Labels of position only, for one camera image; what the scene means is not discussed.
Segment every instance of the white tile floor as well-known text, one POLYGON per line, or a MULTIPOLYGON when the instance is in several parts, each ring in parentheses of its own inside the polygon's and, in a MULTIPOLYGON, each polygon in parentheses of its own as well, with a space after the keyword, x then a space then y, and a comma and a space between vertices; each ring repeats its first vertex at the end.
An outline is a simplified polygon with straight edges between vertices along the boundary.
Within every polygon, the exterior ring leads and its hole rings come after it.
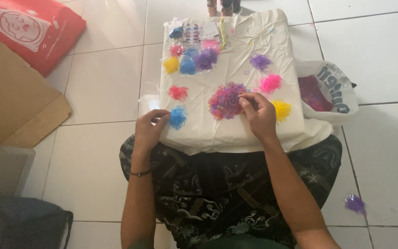
MULTIPOLYGON (((162 24, 174 16, 205 17, 205 0, 59 1, 88 26, 47 78, 74 114, 35 147, 23 195, 74 212, 70 248, 117 249, 127 188, 118 152, 134 132, 139 96, 159 81, 162 24)), ((295 57, 334 62, 358 84, 362 106, 335 132, 344 156, 322 212, 342 248, 398 248, 398 0, 241 5, 242 15, 283 9, 295 57), (350 193, 367 203, 367 219, 344 209, 350 193)), ((162 224, 155 241, 157 249, 175 248, 162 224)))

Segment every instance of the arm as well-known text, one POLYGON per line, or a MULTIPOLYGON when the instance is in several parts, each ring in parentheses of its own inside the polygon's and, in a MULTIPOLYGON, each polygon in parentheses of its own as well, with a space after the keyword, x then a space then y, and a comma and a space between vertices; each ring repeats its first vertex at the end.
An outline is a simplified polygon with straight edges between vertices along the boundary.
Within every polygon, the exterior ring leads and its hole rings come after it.
MULTIPOLYGON (((150 152, 159 142, 161 131, 170 119, 170 112, 153 110, 136 121, 135 148, 131 156, 131 172, 141 173, 150 169, 150 152)), ((128 248, 139 240, 151 241, 156 229, 152 175, 131 175, 121 221, 122 248, 128 248)))
POLYGON ((322 213, 280 145, 274 106, 259 93, 240 96, 254 135, 261 141, 280 211, 301 249, 337 249, 322 213))

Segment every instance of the white sheet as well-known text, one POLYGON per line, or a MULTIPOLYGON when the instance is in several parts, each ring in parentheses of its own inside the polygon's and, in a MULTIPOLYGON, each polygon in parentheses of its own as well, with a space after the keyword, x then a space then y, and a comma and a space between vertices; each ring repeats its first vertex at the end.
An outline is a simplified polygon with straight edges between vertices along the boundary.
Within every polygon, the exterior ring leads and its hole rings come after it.
MULTIPOLYGON (((182 20, 183 23, 201 24, 204 21, 218 22, 219 18, 182 20)), ((169 57, 168 25, 165 23, 165 42, 163 58, 169 57)), ((179 72, 167 75, 164 68, 161 75, 160 108, 171 110, 176 105, 185 105, 187 121, 180 130, 166 127, 161 142, 181 150, 188 155, 206 152, 250 152, 260 151, 259 140, 249 129, 245 115, 234 119, 217 121, 208 111, 208 99, 218 86, 226 82, 244 83, 247 89, 258 87, 265 73, 254 69, 248 57, 252 53, 267 54, 273 61, 267 71, 282 77, 282 88, 271 94, 271 99, 283 99, 292 105, 292 111, 286 122, 276 127, 278 137, 285 151, 305 148, 322 141, 330 133, 332 126, 328 122, 304 120, 301 109, 300 92, 297 81, 292 45, 287 29, 287 19, 281 10, 254 13, 250 16, 225 18, 225 32, 228 35, 226 50, 221 51, 216 68, 209 73, 190 77, 179 72), (171 86, 188 87, 185 102, 168 96, 171 86)))

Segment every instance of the hand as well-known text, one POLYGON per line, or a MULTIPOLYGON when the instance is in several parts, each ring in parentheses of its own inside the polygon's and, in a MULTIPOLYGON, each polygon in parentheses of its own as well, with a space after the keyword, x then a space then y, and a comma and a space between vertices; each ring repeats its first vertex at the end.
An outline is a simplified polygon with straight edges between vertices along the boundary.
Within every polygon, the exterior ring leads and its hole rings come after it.
POLYGON ((276 108, 260 93, 239 95, 253 134, 263 143, 278 142, 276 134, 276 108))
POLYGON ((136 120, 135 151, 150 153, 158 144, 162 129, 170 120, 167 110, 154 109, 136 120))

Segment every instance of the black string bracelet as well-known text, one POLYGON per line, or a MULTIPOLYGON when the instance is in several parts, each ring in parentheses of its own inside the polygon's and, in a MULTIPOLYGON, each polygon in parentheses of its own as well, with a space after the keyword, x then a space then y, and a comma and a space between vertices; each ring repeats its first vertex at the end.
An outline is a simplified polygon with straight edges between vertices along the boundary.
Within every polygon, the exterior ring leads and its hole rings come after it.
POLYGON ((140 173, 132 173, 132 172, 130 171, 130 175, 135 175, 135 176, 140 177, 140 176, 146 175, 146 174, 148 174, 148 173, 150 173, 150 172, 151 172, 151 168, 150 168, 149 170, 145 171, 145 172, 140 172, 140 173))

